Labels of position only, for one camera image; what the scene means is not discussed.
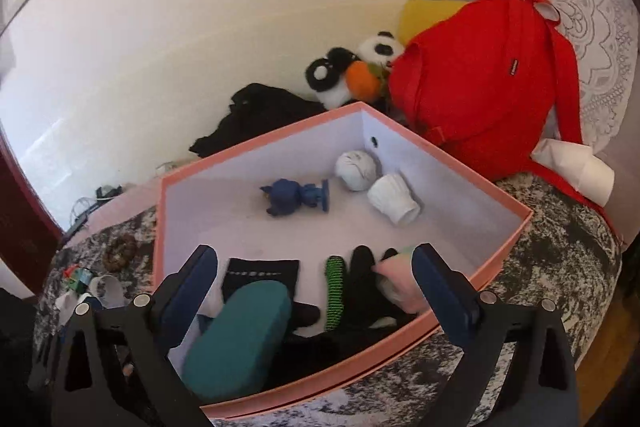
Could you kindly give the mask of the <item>teal glasses case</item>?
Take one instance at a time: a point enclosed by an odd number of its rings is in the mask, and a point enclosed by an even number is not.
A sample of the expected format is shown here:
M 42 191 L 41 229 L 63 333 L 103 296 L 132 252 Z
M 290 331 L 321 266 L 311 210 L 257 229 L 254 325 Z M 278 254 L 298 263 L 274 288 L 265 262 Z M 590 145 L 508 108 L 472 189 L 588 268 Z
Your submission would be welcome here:
M 204 403 L 260 392 L 291 312 L 288 288 L 280 282 L 258 281 L 235 291 L 186 354 L 186 387 Z

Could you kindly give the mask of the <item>black glove with grey stripe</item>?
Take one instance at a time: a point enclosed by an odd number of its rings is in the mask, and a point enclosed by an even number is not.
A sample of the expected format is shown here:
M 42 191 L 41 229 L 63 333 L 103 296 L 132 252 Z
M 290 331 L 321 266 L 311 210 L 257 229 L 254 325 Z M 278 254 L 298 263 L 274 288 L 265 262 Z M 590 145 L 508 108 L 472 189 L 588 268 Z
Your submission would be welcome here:
M 222 301 L 226 303 L 240 288 L 259 281 L 277 281 L 288 290 L 292 314 L 288 330 L 303 329 L 320 320 L 320 309 L 294 300 L 300 263 L 298 260 L 246 260 L 230 258 L 221 284 Z

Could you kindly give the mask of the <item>pastel rainbow clear pouch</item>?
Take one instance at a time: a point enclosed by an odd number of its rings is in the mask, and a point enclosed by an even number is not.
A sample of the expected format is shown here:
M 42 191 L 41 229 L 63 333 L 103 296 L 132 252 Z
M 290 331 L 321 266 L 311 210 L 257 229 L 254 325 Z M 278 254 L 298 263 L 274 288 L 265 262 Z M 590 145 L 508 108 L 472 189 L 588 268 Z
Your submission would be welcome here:
M 376 262 L 373 272 L 376 285 L 383 296 L 408 314 L 422 314 L 430 309 L 412 273 L 412 254 L 388 248 Z

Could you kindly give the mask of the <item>black glove with green stitching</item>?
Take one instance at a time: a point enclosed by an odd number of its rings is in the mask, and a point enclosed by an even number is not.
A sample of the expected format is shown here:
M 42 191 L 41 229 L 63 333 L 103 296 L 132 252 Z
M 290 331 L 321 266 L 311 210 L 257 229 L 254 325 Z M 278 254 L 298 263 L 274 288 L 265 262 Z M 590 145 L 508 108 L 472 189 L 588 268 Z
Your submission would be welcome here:
M 375 259 L 368 246 L 359 245 L 349 262 L 330 256 L 324 265 L 327 333 L 391 332 L 401 321 L 399 312 L 378 289 Z

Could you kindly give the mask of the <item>white small cup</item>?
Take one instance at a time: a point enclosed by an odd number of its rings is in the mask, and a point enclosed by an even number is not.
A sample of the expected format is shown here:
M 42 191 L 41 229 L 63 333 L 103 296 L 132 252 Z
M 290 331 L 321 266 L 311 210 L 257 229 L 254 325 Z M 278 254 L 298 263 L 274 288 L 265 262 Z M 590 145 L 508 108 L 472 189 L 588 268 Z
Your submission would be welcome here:
M 405 179 L 399 173 L 386 174 L 377 179 L 369 188 L 367 198 L 376 210 L 392 221 L 393 225 L 408 225 L 421 211 Z

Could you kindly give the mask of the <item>blue figurine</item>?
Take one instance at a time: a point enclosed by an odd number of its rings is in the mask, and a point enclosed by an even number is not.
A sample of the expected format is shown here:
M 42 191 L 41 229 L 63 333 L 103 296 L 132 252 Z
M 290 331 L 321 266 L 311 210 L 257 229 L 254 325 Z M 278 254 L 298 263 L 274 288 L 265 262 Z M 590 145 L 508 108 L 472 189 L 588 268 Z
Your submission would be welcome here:
M 322 180 L 320 185 L 314 185 L 280 179 L 271 185 L 262 186 L 260 191 L 269 200 L 267 213 L 272 217 L 291 216 L 302 206 L 320 208 L 323 212 L 328 212 L 330 209 L 328 180 Z

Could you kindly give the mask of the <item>white yarn ball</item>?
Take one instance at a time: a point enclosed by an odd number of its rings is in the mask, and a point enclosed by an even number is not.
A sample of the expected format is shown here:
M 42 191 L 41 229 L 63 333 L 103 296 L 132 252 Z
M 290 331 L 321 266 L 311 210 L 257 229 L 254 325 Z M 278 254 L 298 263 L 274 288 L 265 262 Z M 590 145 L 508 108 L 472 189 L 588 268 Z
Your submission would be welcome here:
M 378 179 L 378 165 L 364 150 L 349 150 L 337 158 L 335 176 L 353 192 L 368 191 Z

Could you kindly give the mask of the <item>grey cup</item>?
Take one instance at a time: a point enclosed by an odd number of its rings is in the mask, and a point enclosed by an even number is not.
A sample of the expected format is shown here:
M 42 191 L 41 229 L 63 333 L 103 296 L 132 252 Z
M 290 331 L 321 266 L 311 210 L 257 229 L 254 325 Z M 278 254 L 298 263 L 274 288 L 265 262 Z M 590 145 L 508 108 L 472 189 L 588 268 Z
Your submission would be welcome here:
M 89 283 L 89 293 L 96 297 L 105 309 L 120 308 L 126 305 L 122 284 L 111 274 L 93 277 Z

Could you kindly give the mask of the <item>colourful small toy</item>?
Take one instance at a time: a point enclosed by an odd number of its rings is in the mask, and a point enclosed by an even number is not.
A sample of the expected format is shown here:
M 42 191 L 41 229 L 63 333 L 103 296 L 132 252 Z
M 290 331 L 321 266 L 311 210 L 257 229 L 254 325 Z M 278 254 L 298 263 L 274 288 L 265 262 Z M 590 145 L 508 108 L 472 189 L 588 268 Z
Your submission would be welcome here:
M 96 273 L 88 268 L 70 265 L 63 270 L 63 285 L 68 291 L 80 296 L 85 294 L 95 276 Z

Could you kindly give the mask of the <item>dark red wooden door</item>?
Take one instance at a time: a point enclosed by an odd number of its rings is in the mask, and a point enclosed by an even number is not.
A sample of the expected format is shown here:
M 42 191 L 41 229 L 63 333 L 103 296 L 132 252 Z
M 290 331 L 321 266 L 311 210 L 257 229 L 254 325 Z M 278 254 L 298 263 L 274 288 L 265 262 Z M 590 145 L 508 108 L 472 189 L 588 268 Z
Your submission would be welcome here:
M 61 237 L 1 132 L 1 260 L 39 295 Z

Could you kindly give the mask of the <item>pink storage box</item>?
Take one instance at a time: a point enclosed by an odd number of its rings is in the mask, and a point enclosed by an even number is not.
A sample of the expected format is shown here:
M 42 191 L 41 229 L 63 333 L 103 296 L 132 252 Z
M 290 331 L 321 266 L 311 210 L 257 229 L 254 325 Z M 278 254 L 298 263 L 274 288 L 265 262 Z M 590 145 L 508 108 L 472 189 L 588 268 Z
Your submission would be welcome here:
M 365 150 L 382 173 L 398 173 L 419 203 L 394 225 L 362 193 L 332 179 L 338 156 Z M 330 180 L 328 210 L 270 217 L 262 188 L 274 181 Z M 326 306 L 323 269 L 366 245 L 381 254 L 433 245 L 476 288 L 491 282 L 532 219 L 527 206 L 443 150 L 366 104 L 355 103 L 258 136 L 169 173 L 160 184 L 153 279 L 177 272 L 200 245 L 218 261 L 296 259 L 295 297 Z

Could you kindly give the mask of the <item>black clothing pile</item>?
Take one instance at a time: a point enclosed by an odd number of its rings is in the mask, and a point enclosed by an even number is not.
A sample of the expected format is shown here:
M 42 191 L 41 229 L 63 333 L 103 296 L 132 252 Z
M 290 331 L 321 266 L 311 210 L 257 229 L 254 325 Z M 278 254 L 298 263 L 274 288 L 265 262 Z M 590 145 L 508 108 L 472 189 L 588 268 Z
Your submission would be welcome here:
M 212 134 L 198 138 L 189 150 L 199 158 L 212 156 L 325 111 L 319 102 L 254 82 L 232 95 L 228 115 Z

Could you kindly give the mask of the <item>red backpack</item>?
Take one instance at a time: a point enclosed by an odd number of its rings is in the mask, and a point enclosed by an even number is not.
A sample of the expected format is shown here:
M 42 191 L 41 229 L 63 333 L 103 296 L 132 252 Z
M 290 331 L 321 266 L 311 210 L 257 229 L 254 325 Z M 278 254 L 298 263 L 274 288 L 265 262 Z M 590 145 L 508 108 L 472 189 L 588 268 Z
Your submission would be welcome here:
M 534 161 L 550 114 L 560 138 L 582 144 L 577 58 L 549 0 L 475 0 L 411 39 L 393 62 L 388 91 L 413 132 L 498 181 L 540 176 L 597 213 L 594 197 Z

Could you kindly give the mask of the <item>panda plush toy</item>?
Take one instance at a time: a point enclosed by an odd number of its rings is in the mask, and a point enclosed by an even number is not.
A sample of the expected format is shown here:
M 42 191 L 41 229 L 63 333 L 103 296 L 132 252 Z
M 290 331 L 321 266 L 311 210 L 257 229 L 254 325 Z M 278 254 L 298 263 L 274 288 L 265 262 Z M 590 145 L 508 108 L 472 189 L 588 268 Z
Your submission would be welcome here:
M 388 77 L 405 47 L 388 31 L 367 38 L 356 52 L 336 46 L 305 70 L 308 87 L 326 109 L 352 102 L 369 104 L 380 112 L 390 107 Z

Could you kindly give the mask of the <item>yellow pillow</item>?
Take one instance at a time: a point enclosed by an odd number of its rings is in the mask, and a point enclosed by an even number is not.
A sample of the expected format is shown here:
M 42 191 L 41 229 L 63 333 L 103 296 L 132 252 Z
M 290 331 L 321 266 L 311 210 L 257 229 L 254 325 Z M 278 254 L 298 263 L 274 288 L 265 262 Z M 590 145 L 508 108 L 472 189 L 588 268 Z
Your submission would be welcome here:
M 397 40 L 406 46 L 422 31 L 448 20 L 467 4 L 466 0 L 408 0 L 399 14 Z

